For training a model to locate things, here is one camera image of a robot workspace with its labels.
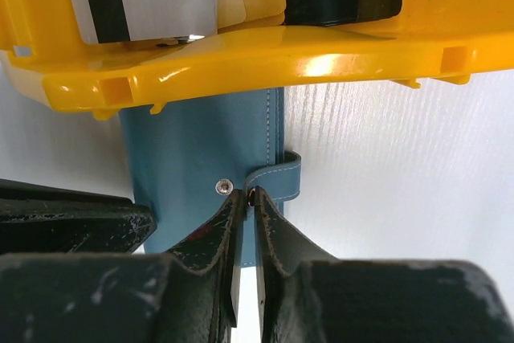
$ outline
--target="white wood grain surface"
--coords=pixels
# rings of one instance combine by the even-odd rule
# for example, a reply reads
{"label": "white wood grain surface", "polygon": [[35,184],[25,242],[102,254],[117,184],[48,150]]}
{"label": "white wood grain surface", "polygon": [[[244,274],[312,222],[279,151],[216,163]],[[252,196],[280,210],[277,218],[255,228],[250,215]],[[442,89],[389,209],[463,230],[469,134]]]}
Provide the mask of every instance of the white wood grain surface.
{"label": "white wood grain surface", "polygon": [[132,197],[119,121],[53,112],[16,92],[1,66],[0,178]]}
{"label": "white wood grain surface", "polygon": [[341,258],[469,259],[514,309],[514,71],[288,89],[287,217]]}

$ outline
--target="rivet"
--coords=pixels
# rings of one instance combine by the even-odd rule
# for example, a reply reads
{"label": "rivet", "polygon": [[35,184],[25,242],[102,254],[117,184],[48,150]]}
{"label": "rivet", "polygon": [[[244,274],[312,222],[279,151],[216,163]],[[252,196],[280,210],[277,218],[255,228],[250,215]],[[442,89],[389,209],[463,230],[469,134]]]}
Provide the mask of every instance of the rivet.
{"label": "rivet", "polygon": [[228,196],[234,190],[234,184],[228,178],[222,178],[216,183],[216,191],[222,196]]}

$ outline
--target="scuff mark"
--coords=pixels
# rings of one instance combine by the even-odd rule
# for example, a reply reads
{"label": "scuff mark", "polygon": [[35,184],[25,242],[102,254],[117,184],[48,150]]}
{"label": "scuff mark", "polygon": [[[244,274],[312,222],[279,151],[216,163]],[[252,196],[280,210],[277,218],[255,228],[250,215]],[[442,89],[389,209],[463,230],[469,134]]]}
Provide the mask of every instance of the scuff mark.
{"label": "scuff mark", "polygon": [[143,300],[147,305],[149,305],[156,311],[158,310],[159,304],[155,301],[155,295],[152,295],[151,293],[136,291],[134,289],[129,289],[128,291],[132,293],[135,297]]}
{"label": "scuff mark", "polygon": [[495,285],[489,277],[478,267],[469,263],[437,262],[437,261],[406,261],[407,267],[414,270],[430,270],[438,268],[456,269],[462,272],[464,285],[473,296],[486,304],[487,314],[497,320],[510,323],[500,299],[496,296]]}
{"label": "scuff mark", "polygon": [[27,329],[23,332],[23,341],[32,341],[32,337],[34,336],[34,329],[32,328],[34,315],[27,313],[25,316],[25,322],[27,323]]}
{"label": "scuff mark", "polygon": [[485,273],[476,267],[459,268],[464,275],[466,281],[466,288],[472,292],[477,299],[485,302],[487,306],[487,313],[490,317],[499,319],[504,323],[509,323],[508,316],[494,293],[494,284],[487,277]]}
{"label": "scuff mark", "polygon": [[447,284],[447,285],[456,285],[458,284],[457,280],[453,279],[437,279],[439,284]]}
{"label": "scuff mark", "polygon": [[22,262],[18,259],[15,261],[9,261],[8,259],[3,260],[0,263],[0,272],[8,271],[10,269],[19,269],[22,267]]}
{"label": "scuff mark", "polygon": [[107,272],[105,272],[102,277],[100,278],[100,282],[98,284],[98,288],[96,289],[96,291],[91,295],[91,302],[93,304],[100,304],[102,302],[102,296],[103,296],[103,289],[104,289],[104,285],[105,285],[105,280],[107,280],[107,278],[111,275],[113,275],[116,271],[118,271],[120,268],[119,267],[114,267],[112,269],[109,269]]}
{"label": "scuff mark", "polygon": [[71,311],[73,311],[74,308],[75,308],[75,302],[72,301],[72,302],[66,304],[66,307],[64,307],[64,313],[71,312]]}
{"label": "scuff mark", "polygon": [[155,278],[152,278],[150,280],[148,280],[145,285],[143,286],[143,288],[153,288],[157,285],[157,280]]}
{"label": "scuff mark", "polygon": [[66,248],[66,249],[68,249],[67,253],[76,252],[80,247],[82,247],[84,245],[84,243],[86,241],[89,240],[90,237],[91,237],[91,233],[86,233],[85,235],[83,235],[81,239],[76,240],[77,243],[75,243],[74,245],[72,245],[69,248]]}
{"label": "scuff mark", "polygon": [[113,289],[118,284],[118,280],[113,280],[108,286],[107,289]]}

